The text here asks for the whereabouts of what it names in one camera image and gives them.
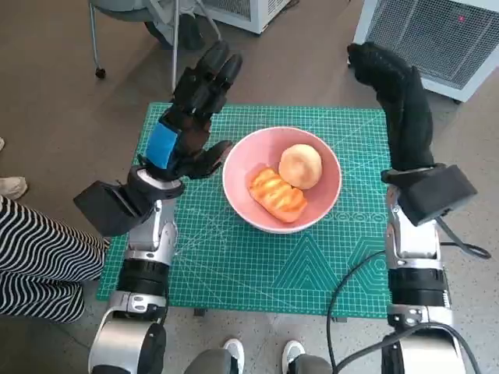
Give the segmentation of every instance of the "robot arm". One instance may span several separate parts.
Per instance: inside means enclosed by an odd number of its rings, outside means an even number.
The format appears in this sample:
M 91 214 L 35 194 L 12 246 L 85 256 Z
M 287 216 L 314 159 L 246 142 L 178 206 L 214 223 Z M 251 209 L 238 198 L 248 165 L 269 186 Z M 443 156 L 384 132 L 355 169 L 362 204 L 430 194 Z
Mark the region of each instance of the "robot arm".
M 92 374 L 159 374 L 163 369 L 168 311 L 168 272 L 175 254 L 175 201 L 183 176 L 207 178 L 221 165 L 232 143 L 208 150 L 211 116 L 225 104 L 242 58 L 227 60 L 219 41 L 187 68 L 172 106 L 158 119 L 140 166 L 125 185 L 95 182 L 75 204 L 103 236 L 129 233 L 116 291 L 97 330 L 88 362 Z
M 375 89 L 387 120 L 392 169 L 381 179 L 389 184 L 388 323 L 396 333 L 422 323 L 453 326 L 437 221 L 476 190 L 457 166 L 434 162 L 433 121 L 417 68 L 371 43 L 351 44 L 348 51 L 357 80 Z M 383 374 L 443 371 L 465 372 L 459 344 L 447 330 L 420 330 L 383 348 Z

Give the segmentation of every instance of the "concrete floor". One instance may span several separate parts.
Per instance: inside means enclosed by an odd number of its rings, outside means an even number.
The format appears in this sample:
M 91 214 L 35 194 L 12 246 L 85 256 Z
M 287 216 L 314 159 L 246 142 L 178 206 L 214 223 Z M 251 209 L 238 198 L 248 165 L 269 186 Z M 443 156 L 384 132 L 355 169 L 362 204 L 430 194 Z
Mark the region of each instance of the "concrete floor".
M 356 83 L 345 64 L 345 46 L 353 38 L 361 5 L 360 0 L 301 2 L 261 37 L 223 26 L 225 39 L 245 59 L 229 101 L 377 107 L 371 89 Z M 124 179 L 147 104 L 168 100 L 170 53 L 142 25 L 98 15 L 99 48 L 108 70 L 108 78 L 99 82 L 85 1 L 6 2 L 0 20 L 0 136 L 8 142 L 0 172 L 27 177 L 30 191 L 23 203 L 92 231 L 72 198 L 95 179 Z M 181 53 L 181 66 L 195 61 L 196 54 Z M 485 263 L 444 250 L 459 329 L 483 372 L 498 372 L 499 72 L 461 106 L 435 94 L 429 97 L 437 160 L 459 164 L 480 191 L 449 222 L 468 242 L 495 255 Z M 88 348 L 105 308 L 94 300 L 96 287 L 87 285 L 87 312 L 72 325 L 1 318 L 0 372 L 86 372 Z M 327 357 L 324 324 L 325 318 L 252 312 L 209 311 L 195 319 L 191 310 L 173 309 L 165 372 L 181 373 L 203 349 L 236 336 L 246 347 L 246 372 L 277 373 L 281 349 L 290 338 Z M 387 332 L 383 320 L 334 325 L 337 356 Z M 379 355 L 371 355 L 345 372 L 378 373 L 379 362 Z

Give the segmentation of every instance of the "chair leg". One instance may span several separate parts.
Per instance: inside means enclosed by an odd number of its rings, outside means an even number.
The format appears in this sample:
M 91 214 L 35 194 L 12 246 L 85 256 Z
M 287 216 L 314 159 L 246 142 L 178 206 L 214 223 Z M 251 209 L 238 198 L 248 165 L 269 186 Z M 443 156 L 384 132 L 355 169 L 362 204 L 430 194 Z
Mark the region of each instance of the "chair leg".
M 172 54 L 172 94 L 177 87 L 177 54 L 179 51 L 179 17 L 180 4 L 179 0 L 175 0 L 175 13 L 173 23 L 173 54 Z
M 215 23 L 215 21 L 213 21 L 213 18 L 211 18 L 210 16 L 210 13 L 208 12 L 208 9 L 206 9 L 206 6 L 204 5 L 203 3 L 203 0 L 196 0 L 196 3 L 200 6 L 201 10 L 203 11 L 204 13 L 204 16 L 206 17 L 206 19 L 208 20 L 208 22 L 210 23 L 211 27 L 213 27 L 213 30 L 215 30 L 215 33 L 217 33 L 217 38 L 218 40 L 221 41 L 221 33 L 220 33 L 220 30 L 218 29 L 218 26 L 217 24 Z
M 99 54 L 97 52 L 97 37 L 96 37 L 96 27 L 95 27 L 95 8 L 92 3 L 88 2 L 88 9 L 90 10 L 90 33 L 92 35 L 92 49 L 94 52 L 94 64 L 95 64 L 95 76 L 99 79 L 106 77 L 106 71 L 101 67 L 99 63 Z

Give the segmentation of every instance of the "bread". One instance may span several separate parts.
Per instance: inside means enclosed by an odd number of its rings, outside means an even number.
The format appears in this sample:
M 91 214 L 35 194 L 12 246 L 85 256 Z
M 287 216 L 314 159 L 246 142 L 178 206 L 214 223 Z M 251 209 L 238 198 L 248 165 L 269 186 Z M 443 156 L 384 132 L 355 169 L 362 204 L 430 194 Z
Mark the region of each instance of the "bread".
M 289 147 L 281 155 L 279 175 L 298 189 L 311 189 L 322 175 L 319 153 L 306 144 Z
M 260 171 L 248 190 L 261 206 L 285 223 L 296 221 L 307 204 L 303 191 L 291 187 L 271 168 Z

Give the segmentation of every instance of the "black and white striped fabric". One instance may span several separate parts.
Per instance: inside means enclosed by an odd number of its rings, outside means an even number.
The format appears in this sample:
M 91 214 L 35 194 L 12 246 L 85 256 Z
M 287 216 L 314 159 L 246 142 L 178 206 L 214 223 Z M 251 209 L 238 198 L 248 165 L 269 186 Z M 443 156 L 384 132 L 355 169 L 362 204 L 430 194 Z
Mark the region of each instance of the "black and white striped fabric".
M 0 314 L 70 323 L 108 242 L 0 196 Z

